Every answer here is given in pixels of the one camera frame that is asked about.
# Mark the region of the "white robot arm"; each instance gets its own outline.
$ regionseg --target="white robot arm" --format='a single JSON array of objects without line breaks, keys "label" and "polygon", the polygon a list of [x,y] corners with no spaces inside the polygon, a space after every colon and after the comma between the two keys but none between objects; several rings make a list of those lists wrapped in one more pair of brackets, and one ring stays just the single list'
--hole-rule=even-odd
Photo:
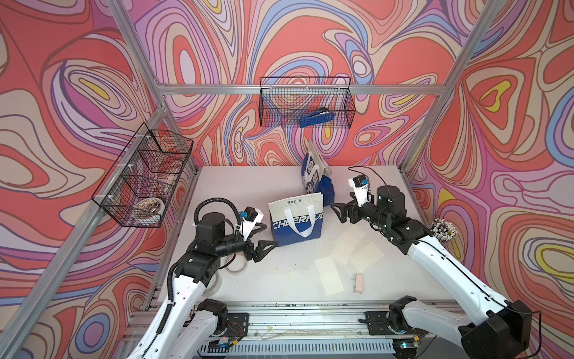
[{"label": "white robot arm", "polygon": [[[212,202],[223,202],[232,208],[237,219],[234,233],[225,235],[227,220],[221,213],[208,213],[199,221],[201,208]],[[224,332],[228,325],[227,306],[212,299],[199,304],[187,328],[183,332],[181,329],[211,277],[220,269],[222,256],[243,252],[247,260],[259,262],[277,246],[275,241],[259,241],[255,248],[251,242],[252,235],[267,227],[262,219],[260,210],[247,207],[238,213],[223,198],[199,204],[194,214],[196,237],[169,269],[168,298],[128,359],[190,359],[211,335]]]},{"label": "white robot arm", "polygon": [[365,177],[362,174],[349,180],[354,200],[331,205],[341,223],[347,217],[351,223],[361,219],[370,222],[403,254],[431,273],[466,313],[454,314],[405,296],[389,306],[383,324],[395,333],[409,328],[435,333],[462,347],[472,359],[511,359],[526,350],[533,314],[530,309],[487,286],[450,255],[428,228],[408,218],[405,195],[397,187],[385,185],[377,188],[376,197],[365,195],[365,189],[357,186],[369,184]]}]

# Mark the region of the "white bag handle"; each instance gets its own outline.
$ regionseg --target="white bag handle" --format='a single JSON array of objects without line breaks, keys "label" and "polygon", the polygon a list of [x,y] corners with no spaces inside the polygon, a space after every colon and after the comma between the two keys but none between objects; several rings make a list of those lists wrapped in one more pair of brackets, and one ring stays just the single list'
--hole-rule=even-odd
[{"label": "white bag handle", "polygon": [[285,219],[287,220],[289,227],[291,227],[291,229],[295,233],[297,233],[298,235],[302,236],[303,238],[307,238],[307,237],[309,237],[311,232],[313,232],[313,227],[315,227],[315,206],[314,205],[310,204],[309,206],[307,206],[307,213],[309,214],[309,221],[311,222],[311,227],[305,229],[302,232],[299,232],[297,227],[295,227],[295,220],[293,219],[293,214],[291,213],[291,209],[285,208],[285,209],[283,209],[283,213],[285,214]]}]

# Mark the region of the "red wire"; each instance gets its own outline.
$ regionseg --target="red wire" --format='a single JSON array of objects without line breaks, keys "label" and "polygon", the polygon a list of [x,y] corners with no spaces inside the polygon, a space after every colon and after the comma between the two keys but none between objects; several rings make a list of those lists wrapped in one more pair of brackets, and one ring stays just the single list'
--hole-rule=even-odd
[{"label": "red wire", "polygon": [[238,323],[228,323],[227,326],[229,327],[229,329],[231,329],[232,331],[236,332],[237,335],[239,335],[239,332],[236,331],[235,329],[233,329],[229,324],[235,324],[239,327],[239,330],[241,331],[241,336],[245,336],[244,332],[243,332],[243,328],[241,328],[241,325],[239,325]]}]

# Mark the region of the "paper sheet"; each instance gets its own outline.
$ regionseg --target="paper sheet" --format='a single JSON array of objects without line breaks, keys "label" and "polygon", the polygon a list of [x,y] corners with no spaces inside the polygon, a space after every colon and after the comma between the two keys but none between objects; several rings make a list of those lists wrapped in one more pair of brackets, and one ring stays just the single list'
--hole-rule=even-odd
[{"label": "paper sheet", "polygon": [[378,262],[384,256],[383,252],[373,242],[367,244],[363,249],[356,252],[351,257],[351,263],[355,265],[360,273],[363,273],[368,267]]},{"label": "paper sheet", "polygon": [[343,283],[341,278],[339,278],[339,273],[337,272],[337,267],[335,267],[335,262],[333,258],[325,257],[315,260],[317,268],[319,269],[319,275],[321,276],[321,281],[323,282],[323,288],[325,288],[325,293],[327,295],[342,292]]},{"label": "paper sheet", "polygon": [[336,259],[343,264],[347,264],[357,243],[359,243],[358,238],[350,235],[346,231],[343,232],[339,239],[335,241],[335,249],[331,254],[331,258]]},{"label": "paper sheet", "polygon": [[345,233],[352,235],[358,240],[362,240],[367,235],[358,225],[350,226],[345,230]]}]

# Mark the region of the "shopping bag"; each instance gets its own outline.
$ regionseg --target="shopping bag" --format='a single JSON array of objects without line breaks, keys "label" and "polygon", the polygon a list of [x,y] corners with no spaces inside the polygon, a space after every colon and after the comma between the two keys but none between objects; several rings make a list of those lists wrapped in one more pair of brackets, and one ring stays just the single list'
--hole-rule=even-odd
[{"label": "shopping bag", "polygon": [[313,193],[269,203],[271,233],[279,246],[321,237],[323,194]]},{"label": "shopping bag", "polygon": [[305,139],[307,143],[307,155],[301,166],[301,180],[305,192],[323,194],[323,206],[329,206],[335,202],[335,188],[331,182],[331,169],[323,160],[313,142]]}]

